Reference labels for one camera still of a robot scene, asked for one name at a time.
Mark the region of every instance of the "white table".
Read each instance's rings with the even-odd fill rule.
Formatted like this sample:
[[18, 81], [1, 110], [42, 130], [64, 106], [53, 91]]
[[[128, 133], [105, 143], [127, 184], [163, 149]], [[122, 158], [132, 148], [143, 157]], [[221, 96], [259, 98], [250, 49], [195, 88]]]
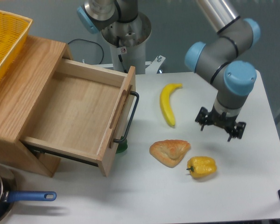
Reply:
[[[159, 94], [171, 96], [176, 127], [162, 117]], [[2, 223], [191, 223], [280, 218], [280, 141], [260, 75], [237, 121], [247, 123], [241, 140], [215, 126], [194, 122], [201, 106], [211, 110], [217, 91], [193, 73], [137, 75], [139, 105], [128, 150], [116, 155], [109, 177], [97, 168], [62, 159], [53, 178], [13, 169], [21, 190], [53, 190], [54, 202], [18, 202]], [[159, 140], [182, 139], [192, 147], [175, 168], [149, 154]], [[201, 180], [187, 161], [206, 155], [217, 172]]]

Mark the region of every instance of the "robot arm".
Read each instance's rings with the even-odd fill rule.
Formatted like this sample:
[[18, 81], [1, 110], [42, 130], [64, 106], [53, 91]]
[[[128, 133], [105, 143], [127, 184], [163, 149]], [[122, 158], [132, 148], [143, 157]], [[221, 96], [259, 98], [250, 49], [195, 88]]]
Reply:
[[92, 34], [114, 22], [127, 23], [138, 16], [137, 0], [87, 0], [77, 10], [81, 22]]
[[138, 12], [137, 0], [87, 0], [77, 10], [91, 33], [101, 32], [109, 43], [114, 70], [145, 73], [145, 42], [151, 34], [149, 19]]
[[242, 20], [228, 0], [197, 0], [219, 38], [206, 45], [195, 43], [187, 52], [185, 64], [213, 85], [217, 98], [211, 112], [201, 108], [196, 122], [223, 128], [229, 138], [242, 138], [245, 122], [236, 122], [256, 80], [256, 70], [246, 62], [233, 61], [254, 45], [260, 29], [252, 19]]

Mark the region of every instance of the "green object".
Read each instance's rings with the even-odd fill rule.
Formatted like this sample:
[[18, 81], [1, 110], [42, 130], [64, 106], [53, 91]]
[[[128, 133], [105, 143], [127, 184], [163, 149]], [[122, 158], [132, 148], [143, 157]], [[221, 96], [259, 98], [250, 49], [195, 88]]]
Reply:
[[126, 149], [127, 149], [127, 140], [125, 140], [123, 143], [118, 144], [116, 154], [122, 153], [122, 152], [126, 151]]

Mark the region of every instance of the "black cable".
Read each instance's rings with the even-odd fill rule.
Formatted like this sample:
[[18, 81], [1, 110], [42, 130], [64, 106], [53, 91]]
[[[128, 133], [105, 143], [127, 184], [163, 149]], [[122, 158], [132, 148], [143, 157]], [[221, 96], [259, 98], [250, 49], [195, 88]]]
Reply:
[[103, 61], [103, 59], [104, 59], [104, 49], [103, 49], [103, 47], [102, 47], [99, 43], [96, 43], [96, 42], [94, 42], [94, 41], [89, 41], [89, 40], [77, 38], [77, 39], [71, 40], [71, 41], [68, 42], [67, 44], [70, 45], [70, 44], [73, 43], [74, 41], [86, 41], [86, 42], [94, 43], [94, 44], [98, 45], [98, 46], [102, 49], [102, 53], [103, 53], [102, 59], [101, 59], [101, 61], [99, 62], [99, 64], [102, 63], [102, 61]]
[[[117, 39], [116, 39], [116, 47], [119, 48], [119, 41], [120, 41], [120, 37], [117, 36]], [[125, 69], [125, 66], [123, 65], [123, 60], [122, 60], [122, 56], [121, 55], [118, 55], [118, 59], [121, 63], [121, 66], [122, 66], [122, 69], [125, 73], [127, 73], [127, 70]]]

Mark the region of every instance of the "pepper stem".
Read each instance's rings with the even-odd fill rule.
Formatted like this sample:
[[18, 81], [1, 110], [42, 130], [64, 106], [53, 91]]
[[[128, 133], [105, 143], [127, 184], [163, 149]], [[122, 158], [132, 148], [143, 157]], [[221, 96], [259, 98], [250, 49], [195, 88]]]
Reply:
[[187, 170], [191, 170], [192, 172], [194, 172], [194, 167], [191, 166], [190, 168], [187, 168]]

